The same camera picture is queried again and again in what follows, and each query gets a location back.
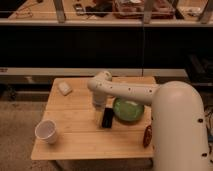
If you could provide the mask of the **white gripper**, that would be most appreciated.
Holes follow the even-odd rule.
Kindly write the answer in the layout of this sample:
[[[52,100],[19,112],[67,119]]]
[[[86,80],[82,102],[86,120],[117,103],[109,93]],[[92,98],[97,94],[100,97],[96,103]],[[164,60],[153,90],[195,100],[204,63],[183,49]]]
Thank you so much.
[[[93,106],[96,108],[104,108],[107,101],[107,95],[104,93],[94,92],[92,95],[92,103]],[[96,110],[96,121],[99,127],[102,126],[103,120],[103,110],[97,109]]]

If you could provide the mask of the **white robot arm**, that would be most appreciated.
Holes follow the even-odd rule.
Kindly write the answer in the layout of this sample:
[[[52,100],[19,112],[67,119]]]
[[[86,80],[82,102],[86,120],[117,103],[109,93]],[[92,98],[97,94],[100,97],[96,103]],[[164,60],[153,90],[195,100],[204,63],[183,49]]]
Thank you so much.
[[[109,95],[151,108],[154,171],[212,171],[202,98],[190,84],[119,83],[107,71],[87,82],[95,107]]]

